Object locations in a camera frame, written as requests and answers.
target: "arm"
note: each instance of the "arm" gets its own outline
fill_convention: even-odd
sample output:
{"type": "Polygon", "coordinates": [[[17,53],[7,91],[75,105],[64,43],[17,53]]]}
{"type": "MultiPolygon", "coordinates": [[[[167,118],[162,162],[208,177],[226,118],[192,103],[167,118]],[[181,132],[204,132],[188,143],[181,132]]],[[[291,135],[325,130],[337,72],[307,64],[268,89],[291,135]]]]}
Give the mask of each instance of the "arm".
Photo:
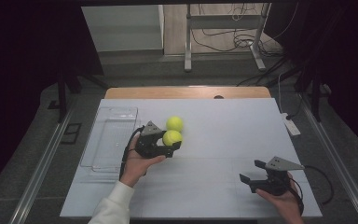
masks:
{"type": "Polygon", "coordinates": [[[134,186],[146,173],[151,165],[165,160],[165,156],[158,156],[152,159],[142,158],[135,150],[138,135],[130,144],[129,157],[123,176],[115,184],[112,192],[107,198],[103,198],[94,211],[89,224],[128,224],[130,223],[130,200],[134,192],[134,186]]]}
{"type": "MultiPolygon", "coordinates": [[[[297,192],[297,188],[293,180],[290,181],[290,185],[292,189],[294,189],[297,192]]],[[[260,195],[262,198],[264,198],[265,200],[272,203],[287,224],[304,224],[304,220],[300,215],[296,198],[291,192],[286,191],[281,196],[274,196],[265,192],[262,189],[257,189],[256,193],[260,195]]]]}

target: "table leg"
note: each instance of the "table leg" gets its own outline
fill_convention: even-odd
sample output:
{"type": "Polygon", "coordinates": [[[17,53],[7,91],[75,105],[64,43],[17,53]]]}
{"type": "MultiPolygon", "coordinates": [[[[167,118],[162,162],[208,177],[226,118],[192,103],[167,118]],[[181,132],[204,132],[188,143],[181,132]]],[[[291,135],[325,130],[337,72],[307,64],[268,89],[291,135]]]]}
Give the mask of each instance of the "table leg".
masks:
{"type": "Polygon", "coordinates": [[[263,60],[260,57],[260,49],[258,47],[258,42],[260,41],[260,36],[263,33],[264,25],[266,24],[266,18],[269,12],[269,5],[270,3],[266,3],[263,7],[263,10],[261,11],[261,18],[258,23],[257,30],[255,32],[255,39],[250,47],[251,52],[255,58],[255,63],[257,64],[257,68],[260,71],[265,71],[266,66],[264,65],[263,60]]]}
{"type": "Polygon", "coordinates": [[[190,4],[187,4],[187,15],[186,15],[186,49],[185,49],[185,71],[191,71],[191,12],[190,4]]]}

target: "metal stand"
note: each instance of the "metal stand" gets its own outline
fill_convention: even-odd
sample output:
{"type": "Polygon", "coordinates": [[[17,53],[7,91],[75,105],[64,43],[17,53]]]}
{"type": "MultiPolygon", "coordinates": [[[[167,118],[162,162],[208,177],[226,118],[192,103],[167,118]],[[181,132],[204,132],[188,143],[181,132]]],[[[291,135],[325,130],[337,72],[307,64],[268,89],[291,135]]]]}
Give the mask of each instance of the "metal stand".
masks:
{"type": "Polygon", "coordinates": [[[258,48],[260,36],[263,33],[264,24],[269,12],[270,3],[263,7],[261,15],[243,15],[241,20],[232,20],[231,15],[196,15],[192,16],[190,4],[187,4],[186,15],[186,50],[185,50],[185,71],[191,71],[191,30],[193,29],[257,29],[255,40],[250,46],[250,50],[255,58],[258,70],[265,71],[264,65],[258,48]]]}

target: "tennis ball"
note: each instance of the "tennis ball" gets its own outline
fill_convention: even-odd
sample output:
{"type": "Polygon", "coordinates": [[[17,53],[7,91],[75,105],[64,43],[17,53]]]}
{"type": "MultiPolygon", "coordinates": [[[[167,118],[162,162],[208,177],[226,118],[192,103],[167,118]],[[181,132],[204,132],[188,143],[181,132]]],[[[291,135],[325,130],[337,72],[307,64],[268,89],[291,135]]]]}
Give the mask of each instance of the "tennis ball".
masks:
{"type": "Polygon", "coordinates": [[[168,147],[172,146],[173,143],[182,142],[182,140],[182,135],[175,130],[168,130],[162,136],[162,142],[168,147]]]}
{"type": "Polygon", "coordinates": [[[167,130],[175,130],[177,132],[181,132],[183,129],[183,121],[177,116],[172,116],[168,118],[166,126],[167,130]]]}

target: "human hand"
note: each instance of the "human hand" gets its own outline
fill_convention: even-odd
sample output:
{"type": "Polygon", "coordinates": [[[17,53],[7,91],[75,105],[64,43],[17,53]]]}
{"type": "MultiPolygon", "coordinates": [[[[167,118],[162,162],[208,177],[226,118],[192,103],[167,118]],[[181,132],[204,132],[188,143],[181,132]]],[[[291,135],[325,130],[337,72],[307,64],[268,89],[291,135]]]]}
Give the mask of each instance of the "human hand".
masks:
{"type": "MultiPolygon", "coordinates": [[[[287,172],[287,174],[289,175],[289,177],[291,179],[293,178],[293,176],[289,172],[287,172]]],[[[291,185],[291,188],[295,192],[297,192],[297,188],[296,188],[295,182],[293,180],[290,180],[290,185],[291,185]]],[[[272,194],[265,192],[262,189],[257,189],[255,192],[258,195],[260,195],[262,198],[264,198],[265,200],[272,203],[275,206],[275,208],[277,209],[278,213],[281,215],[281,217],[283,217],[283,219],[288,224],[295,224],[295,223],[303,224],[304,223],[304,221],[300,215],[296,197],[290,191],[287,190],[281,196],[274,196],[272,194]]]]}
{"type": "Polygon", "coordinates": [[[120,178],[120,182],[133,188],[144,174],[146,174],[147,168],[151,165],[159,163],[165,160],[165,156],[157,156],[152,159],[145,159],[139,155],[134,149],[136,142],[138,141],[139,134],[134,136],[129,148],[129,155],[124,168],[123,176],[120,178]]]}

